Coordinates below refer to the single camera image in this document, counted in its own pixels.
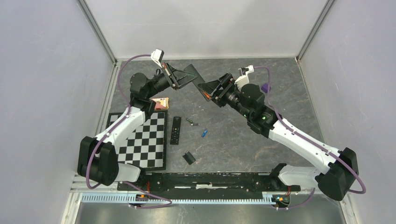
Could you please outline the blue AAA battery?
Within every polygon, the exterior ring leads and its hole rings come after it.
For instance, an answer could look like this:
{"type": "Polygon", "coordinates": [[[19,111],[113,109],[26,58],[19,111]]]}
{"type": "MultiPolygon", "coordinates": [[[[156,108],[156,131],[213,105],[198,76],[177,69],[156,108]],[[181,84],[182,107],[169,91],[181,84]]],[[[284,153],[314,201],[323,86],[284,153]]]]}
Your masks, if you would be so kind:
{"type": "Polygon", "coordinates": [[[205,136],[206,136],[206,134],[207,134],[207,132],[208,132],[208,130],[207,130],[207,129],[205,129],[205,130],[203,131],[203,133],[202,133],[201,137],[205,137],[205,136]]]}

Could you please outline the black battery cover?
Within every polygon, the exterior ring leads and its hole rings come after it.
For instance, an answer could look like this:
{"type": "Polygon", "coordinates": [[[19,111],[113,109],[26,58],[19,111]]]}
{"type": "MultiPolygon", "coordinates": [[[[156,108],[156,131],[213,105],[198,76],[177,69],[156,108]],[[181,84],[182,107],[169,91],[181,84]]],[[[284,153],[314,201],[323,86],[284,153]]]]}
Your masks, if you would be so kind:
{"type": "Polygon", "coordinates": [[[188,165],[191,165],[196,161],[195,157],[190,152],[186,152],[182,157],[188,163],[188,165]]]}

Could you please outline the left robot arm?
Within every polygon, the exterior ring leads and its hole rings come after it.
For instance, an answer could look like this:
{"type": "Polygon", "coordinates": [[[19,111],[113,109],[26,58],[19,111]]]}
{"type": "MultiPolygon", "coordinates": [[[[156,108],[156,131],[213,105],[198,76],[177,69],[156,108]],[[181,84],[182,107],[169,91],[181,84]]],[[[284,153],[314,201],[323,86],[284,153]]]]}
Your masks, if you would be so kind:
{"type": "Polygon", "coordinates": [[[119,163],[116,150],[127,137],[143,125],[155,110],[151,98],[171,87],[179,90],[189,83],[199,84],[201,75],[192,64],[182,70],[163,63],[151,78],[135,73],[130,78],[130,98],[122,115],[95,137],[84,137],[80,142],[77,173],[85,177],[89,189],[97,185],[109,186],[114,182],[128,182],[135,190],[143,189],[147,178],[139,166],[119,163]]]}

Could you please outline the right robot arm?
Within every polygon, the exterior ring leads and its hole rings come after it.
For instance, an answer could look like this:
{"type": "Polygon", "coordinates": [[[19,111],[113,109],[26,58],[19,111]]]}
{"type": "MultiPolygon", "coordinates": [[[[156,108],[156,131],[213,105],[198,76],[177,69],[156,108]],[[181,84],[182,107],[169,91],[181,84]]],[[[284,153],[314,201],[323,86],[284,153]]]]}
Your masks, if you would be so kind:
{"type": "Polygon", "coordinates": [[[276,166],[269,181],[273,189],[282,190],[292,185],[314,188],[341,201],[351,192],[354,182],[361,182],[355,151],[329,146],[291,124],[270,103],[271,85],[250,83],[249,75],[255,71],[254,66],[240,68],[238,78],[227,73],[211,82],[205,82],[192,65],[179,70],[163,63],[162,70],[172,88],[194,83],[207,101],[219,107],[230,106],[246,119],[253,132],[281,143],[311,163],[310,167],[276,166]]]}

